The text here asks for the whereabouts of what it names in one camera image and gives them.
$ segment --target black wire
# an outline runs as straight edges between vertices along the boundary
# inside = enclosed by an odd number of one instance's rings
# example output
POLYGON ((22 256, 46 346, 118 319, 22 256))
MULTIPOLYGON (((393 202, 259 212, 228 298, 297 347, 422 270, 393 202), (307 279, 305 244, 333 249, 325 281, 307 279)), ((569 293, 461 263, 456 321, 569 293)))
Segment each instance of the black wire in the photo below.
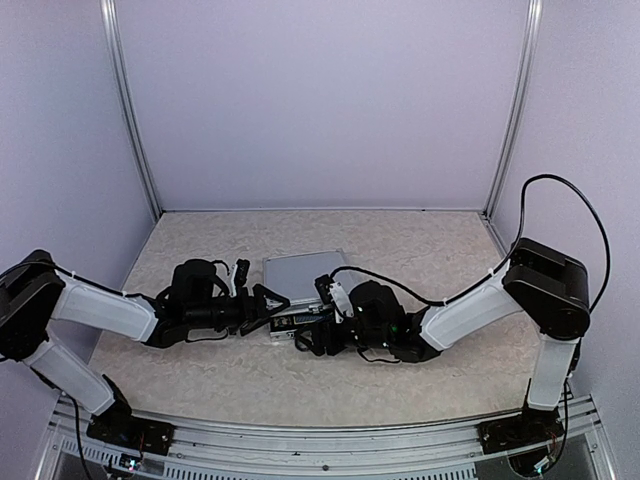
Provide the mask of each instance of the black wire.
MULTIPOLYGON (((513 252, 515 251, 518 241, 522 238, 522 232, 524 230, 524 219, 525 219, 525 200, 526 200, 526 196, 527 196, 527 188, 529 187, 529 185, 531 185, 534 182, 537 182, 539 180, 554 180, 556 182, 559 182, 563 185, 565 185, 566 187, 568 187, 569 189, 571 189, 579 198, 580 200, 582 200, 582 202, 586 205, 586 207, 589 209, 589 212, 591 213, 593 219, 595 220, 596 224, 598 225, 598 229, 600 230, 600 234, 602 235, 602 242, 604 244, 604 250, 605 250, 605 274, 604 274, 604 278, 602 280, 602 286, 600 287, 600 290, 598 291, 598 294, 596 295, 595 300, 593 301, 593 303, 591 304, 591 307, 589 307, 589 311, 593 312, 593 310, 596 308, 596 306, 598 305, 598 303, 600 302, 600 299, 602 298, 602 295, 604 294, 607 285, 609 284, 609 277, 611 276, 611 248, 609 245, 609 238, 607 236, 607 232, 604 228, 604 225, 602 224, 602 220, 600 220, 600 217, 598 216, 598 213, 596 212, 596 209, 593 207, 593 205, 591 205, 591 202, 589 201, 589 199, 584 195, 584 193, 582 193, 580 191, 580 189, 578 187, 576 187, 573 183, 571 183, 570 181, 558 176, 558 175, 554 175, 551 173, 543 173, 540 175, 536 175, 533 176, 531 178, 529 178, 523 185, 522 185, 522 190, 520 191, 520 223, 518 225, 518 233, 516 234, 516 238, 513 241, 512 245, 511 245, 511 249, 509 250, 509 253, 507 253, 504 258, 500 261, 500 263, 498 263, 498 265, 493 269, 494 272, 497 272, 498 270, 500 270, 511 258, 511 255, 513 254, 513 252)), ((466 294, 468 294, 469 292, 471 292, 472 290, 474 290, 475 288, 479 287, 480 285, 482 285, 483 283, 485 283, 486 281, 490 280, 493 276, 491 274, 487 274, 484 277, 482 277, 480 280, 478 280, 477 282, 475 282, 474 284, 472 284, 471 286, 469 286, 468 288, 466 288, 465 290, 463 290, 462 292, 454 295, 451 298, 448 298, 446 301, 444 300, 429 300, 427 298, 424 298, 420 295, 418 295, 416 292, 414 292, 413 290, 411 290, 409 287, 407 287, 406 285, 401 284, 400 282, 393 280, 391 278, 385 277, 384 275, 380 275, 378 273, 372 272, 370 270, 365 270, 364 268, 359 268, 359 267, 351 267, 351 266, 342 266, 342 267, 338 267, 336 268, 330 275, 330 277, 333 279, 334 276, 341 271, 344 270, 352 270, 355 272, 360 272, 360 273, 364 273, 365 275, 370 275, 374 278, 377 278, 379 280, 383 280, 387 283, 390 283, 391 285, 395 285, 396 287, 404 290, 405 292, 407 292, 409 295, 411 295, 412 297, 414 297, 415 299, 419 300, 420 302, 424 303, 425 305, 428 305, 430 307, 444 307, 447 304, 454 302, 462 297, 464 297, 466 294)))
POLYGON ((73 409, 76 412, 76 440, 78 442, 78 453, 80 454, 80 463, 82 463, 82 469, 84 470, 85 475, 88 480, 93 480, 93 477, 89 473, 89 467, 87 467, 87 461, 84 458, 84 452, 82 451, 82 439, 80 438, 80 409, 78 408, 78 402, 73 397, 71 401, 73 402, 73 409))
POLYGON ((342 267, 336 268, 333 272, 331 272, 331 275, 329 275, 329 276, 331 277, 331 279, 333 279, 336 274, 338 274, 339 272, 342 272, 344 270, 353 270, 354 272, 364 273, 365 275, 369 275, 371 277, 374 277, 374 278, 377 278, 379 280, 382 280, 382 281, 385 281, 387 283, 390 283, 391 285, 395 285, 399 289, 404 290, 405 292, 407 292, 413 298, 415 298, 418 301, 424 303, 425 305, 429 305, 430 307, 443 307, 444 306, 444 302, 439 302, 439 301, 435 301, 435 300, 428 300, 428 299, 418 295, 416 292, 411 290, 406 285, 403 285, 402 283, 398 282, 397 280, 393 280, 392 278, 385 277, 384 275, 380 275, 379 273, 372 272, 371 270, 365 270, 364 268, 351 267, 351 266, 348 266, 348 265, 343 265, 342 267))
POLYGON ((62 268, 61 266, 56 265, 53 262, 48 262, 46 260, 29 260, 29 261, 26 261, 26 262, 17 263, 15 265, 13 265, 12 267, 9 267, 4 272, 2 272, 2 274, 0 274, 0 281, 4 280, 7 277, 7 275, 9 275, 10 273, 14 272, 15 270, 17 270, 19 268, 23 268, 23 267, 29 267, 31 265, 42 265, 42 266, 45 266, 45 267, 53 268, 54 270, 57 270, 58 272, 64 273, 65 275, 67 275, 69 277, 75 278, 76 280, 78 280, 80 282, 84 282, 84 283, 86 283, 88 285, 91 285, 92 287, 98 288, 100 290, 103 290, 103 291, 105 291, 107 293, 111 293, 113 295, 118 295, 120 297, 121 296, 125 296, 127 298, 130 298, 130 297, 139 297, 139 296, 142 295, 140 293, 130 293, 130 294, 124 295, 123 292, 120 291, 120 290, 115 290, 113 288, 106 287, 106 286, 104 286, 104 285, 102 285, 100 283, 94 282, 93 280, 89 280, 88 278, 81 277, 80 275, 75 275, 72 272, 70 272, 69 270, 66 270, 66 269, 62 268))
POLYGON ((198 343, 198 342, 217 342, 218 340, 224 340, 229 336, 229 329, 225 328, 225 334, 221 337, 215 338, 198 338, 196 340, 189 340, 188 338, 184 341, 184 343, 198 343))
POLYGON ((367 358, 365 356, 365 354, 364 354, 364 352, 366 352, 367 350, 368 350, 368 348, 366 348, 366 349, 358 348, 357 352, 358 352, 358 355, 360 355, 360 357, 362 357, 363 359, 365 359, 369 363, 391 363, 391 364, 394 364, 394 365, 396 365, 398 363, 401 363, 400 360, 387 360, 387 359, 384 359, 384 358, 376 358, 374 360, 371 360, 370 358, 367 358))
POLYGON ((229 265, 224 260, 213 260, 211 262, 213 265, 224 265, 224 268, 227 270, 227 277, 231 274, 231 270, 229 269, 229 265))
POLYGON ((564 381, 564 436, 562 437, 562 443, 560 444, 560 450, 558 451, 558 456, 553 460, 553 463, 549 465, 542 473, 548 473, 553 467, 555 467, 560 461, 560 457, 562 457, 562 453, 564 452, 564 447, 567 443, 567 437, 569 436, 569 399, 567 398, 567 379, 564 381))

